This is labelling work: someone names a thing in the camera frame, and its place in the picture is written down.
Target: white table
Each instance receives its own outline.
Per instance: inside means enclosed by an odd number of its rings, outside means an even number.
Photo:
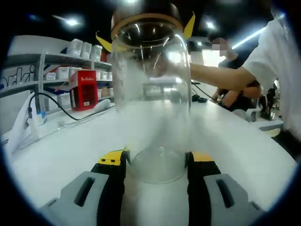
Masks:
[[[90,171],[103,154],[124,147],[116,117],[111,110],[21,151],[11,164],[12,171],[34,206],[59,197],[64,186]],[[188,151],[208,153],[222,173],[248,192],[250,201],[268,210],[294,173],[296,162],[291,156],[264,132],[211,102],[193,103],[191,119],[194,126]],[[187,173],[161,185],[144,184],[127,175],[122,225],[188,225],[187,184]]]

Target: red cardboard box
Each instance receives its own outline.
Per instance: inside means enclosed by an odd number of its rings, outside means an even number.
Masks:
[[[98,103],[96,71],[81,70],[69,78],[71,108],[84,111]]]

